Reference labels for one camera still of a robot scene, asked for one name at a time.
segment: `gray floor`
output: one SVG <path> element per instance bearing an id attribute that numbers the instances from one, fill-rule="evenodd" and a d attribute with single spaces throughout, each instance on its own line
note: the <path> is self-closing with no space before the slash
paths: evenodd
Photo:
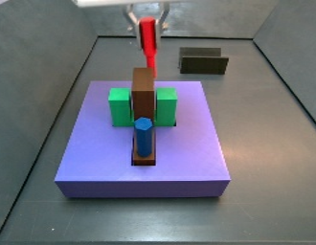
<path id="1" fill-rule="evenodd" d="M 221 47 L 225 76 L 181 75 L 183 46 Z M 0 242 L 316 241 L 316 125 L 252 41 L 163 39 L 158 80 L 201 80 L 233 181 L 218 199 L 69 200 L 53 184 L 91 80 L 130 80 L 134 39 L 100 39 Z"/>

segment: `dark gray block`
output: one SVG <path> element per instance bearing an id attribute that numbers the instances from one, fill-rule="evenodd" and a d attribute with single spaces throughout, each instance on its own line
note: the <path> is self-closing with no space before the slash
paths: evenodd
<path id="1" fill-rule="evenodd" d="M 183 56 L 182 74 L 215 74 L 223 75 L 229 57 Z"/>
<path id="2" fill-rule="evenodd" d="M 0 5 L 0 229 L 96 38 L 71 0 Z"/>
<path id="3" fill-rule="evenodd" d="M 316 0 L 282 0 L 254 42 L 316 121 Z"/>
<path id="4" fill-rule="evenodd" d="M 221 48 L 182 47 L 179 67 L 182 74 L 223 75 L 229 57 L 221 57 Z"/>

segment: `wooden block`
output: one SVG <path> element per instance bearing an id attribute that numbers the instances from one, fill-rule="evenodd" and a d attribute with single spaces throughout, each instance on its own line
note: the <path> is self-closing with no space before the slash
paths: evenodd
<path id="1" fill-rule="evenodd" d="M 157 133 L 155 133 L 155 129 L 152 129 L 152 154 L 148 157 L 140 157 L 136 153 L 136 136 L 135 136 L 135 131 L 134 131 L 131 164 L 134 166 L 155 166 L 157 165 Z"/>
<path id="2" fill-rule="evenodd" d="M 155 121 L 155 81 L 152 68 L 134 68 L 131 99 L 134 119 Z"/>

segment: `brown block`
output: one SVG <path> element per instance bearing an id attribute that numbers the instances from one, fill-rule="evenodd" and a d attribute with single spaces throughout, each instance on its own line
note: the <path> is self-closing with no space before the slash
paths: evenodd
<path id="1" fill-rule="evenodd" d="M 152 68 L 134 68 L 131 84 L 134 119 L 140 117 L 155 121 L 155 81 Z"/>
<path id="2" fill-rule="evenodd" d="M 155 134 L 155 129 L 152 130 L 152 154 L 148 157 L 140 157 L 136 153 L 136 137 L 135 137 L 135 131 L 134 131 L 131 164 L 134 166 L 155 166 L 157 165 L 157 134 Z"/>

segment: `green block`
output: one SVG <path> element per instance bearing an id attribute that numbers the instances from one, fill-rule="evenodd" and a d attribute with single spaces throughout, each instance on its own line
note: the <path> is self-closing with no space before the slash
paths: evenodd
<path id="1" fill-rule="evenodd" d="M 157 120 L 155 126 L 174 126 L 177 116 L 178 94 L 175 88 L 157 90 Z"/>
<path id="2" fill-rule="evenodd" d="M 108 96 L 114 126 L 132 126 L 131 97 L 128 88 L 111 88 Z"/>

